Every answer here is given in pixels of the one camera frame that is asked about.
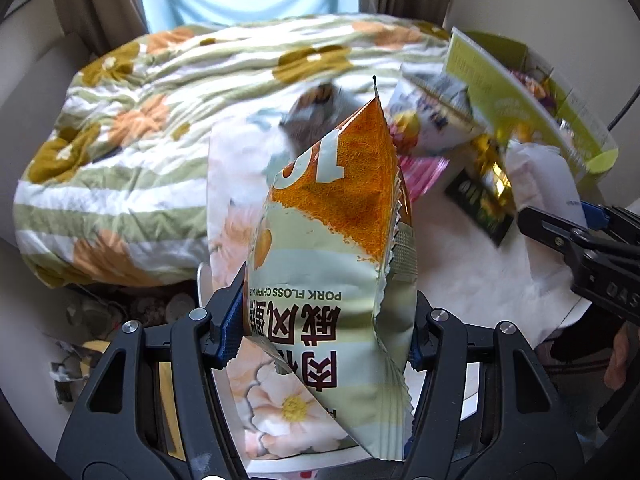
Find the person right hand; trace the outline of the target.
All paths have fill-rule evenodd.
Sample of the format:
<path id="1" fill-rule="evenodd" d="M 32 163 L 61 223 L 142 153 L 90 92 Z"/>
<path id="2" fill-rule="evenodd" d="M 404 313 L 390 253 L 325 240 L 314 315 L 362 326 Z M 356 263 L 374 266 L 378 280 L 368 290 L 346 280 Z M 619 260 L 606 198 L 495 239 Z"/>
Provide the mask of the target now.
<path id="1" fill-rule="evenodd" d="M 613 340 L 613 348 L 604 373 L 604 384 L 617 391 L 626 382 L 627 368 L 631 358 L 638 350 L 639 330 L 636 326 L 625 323 Z"/>

